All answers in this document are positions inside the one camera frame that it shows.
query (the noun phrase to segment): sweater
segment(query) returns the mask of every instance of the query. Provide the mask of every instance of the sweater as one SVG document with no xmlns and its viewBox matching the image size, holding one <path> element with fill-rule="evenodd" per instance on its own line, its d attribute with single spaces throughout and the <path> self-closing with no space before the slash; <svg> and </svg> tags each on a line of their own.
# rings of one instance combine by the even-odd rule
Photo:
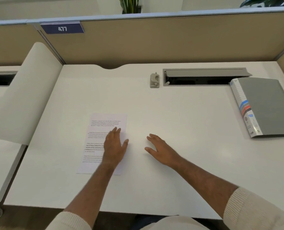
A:
<svg viewBox="0 0 284 230">
<path fill-rule="evenodd" d="M 238 188 L 229 198 L 223 217 L 230 230 L 284 230 L 284 211 L 258 195 Z M 186 216 L 169 216 L 142 230 L 207 230 Z M 92 230 L 78 215 L 61 212 L 46 230 Z"/>
</svg>

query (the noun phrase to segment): sleeve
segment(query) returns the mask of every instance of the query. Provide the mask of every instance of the sleeve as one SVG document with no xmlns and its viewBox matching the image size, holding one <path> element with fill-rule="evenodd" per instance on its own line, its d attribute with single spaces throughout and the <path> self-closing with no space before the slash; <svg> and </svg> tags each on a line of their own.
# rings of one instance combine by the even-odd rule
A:
<svg viewBox="0 0 284 230">
<path fill-rule="evenodd" d="M 228 200 L 223 221 L 230 230 L 284 230 L 284 211 L 240 187 Z"/>
<path fill-rule="evenodd" d="M 60 212 L 46 230 L 92 230 L 80 216 L 70 212 Z"/>
</svg>

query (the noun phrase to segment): person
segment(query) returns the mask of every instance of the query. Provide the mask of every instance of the person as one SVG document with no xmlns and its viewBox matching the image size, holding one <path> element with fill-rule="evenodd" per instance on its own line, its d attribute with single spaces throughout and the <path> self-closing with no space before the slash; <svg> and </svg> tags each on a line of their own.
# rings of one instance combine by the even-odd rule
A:
<svg viewBox="0 0 284 230">
<path fill-rule="evenodd" d="M 128 139 L 121 146 L 120 131 L 120 128 L 114 128 L 108 133 L 101 164 L 67 208 L 49 224 L 47 230 L 93 228 L 109 180 L 128 146 Z M 275 205 L 185 160 L 159 136 L 150 134 L 147 139 L 156 150 L 150 147 L 145 147 L 145 150 L 159 162 L 180 174 L 223 218 L 230 230 L 284 230 L 284 211 Z M 168 216 L 158 219 L 156 223 L 135 229 L 207 229 L 190 217 Z"/>
</svg>

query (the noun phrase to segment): printed document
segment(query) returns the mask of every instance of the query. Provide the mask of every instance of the printed document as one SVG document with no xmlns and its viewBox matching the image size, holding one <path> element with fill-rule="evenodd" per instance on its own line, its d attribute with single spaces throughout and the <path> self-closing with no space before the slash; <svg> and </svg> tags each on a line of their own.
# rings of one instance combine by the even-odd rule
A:
<svg viewBox="0 0 284 230">
<path fill-rule="evenodd" d="M 125 140 L 127 114 L 98 114 L 91 115 L 88 126 L 82 160 L 78 174 L 93 174 L 102 162 L 106 135 L 114 127 L 121 128 L 121 144 Z M 114 175 L 121 175 L 123 161 L 119 163 Z"/>
</svg>

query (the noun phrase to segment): forearm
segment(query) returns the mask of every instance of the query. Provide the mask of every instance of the forearm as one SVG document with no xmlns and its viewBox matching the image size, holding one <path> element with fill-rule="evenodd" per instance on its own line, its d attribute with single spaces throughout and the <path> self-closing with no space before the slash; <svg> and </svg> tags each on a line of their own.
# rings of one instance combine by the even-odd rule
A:
<svg viewBox="0 0 284 230">
<path fill-rule="evenodd" d="M 227 202 L 238 186 L 210 174 L 183 158 L 175 163 L 173 169 L 223 218 Z"/>
<path fill-rule="evenodd" d="M 92 228 L 113 171 L 113 166 L 100 164 L 84 188 L 64 211 L 80 216 Z"/>
</svg>

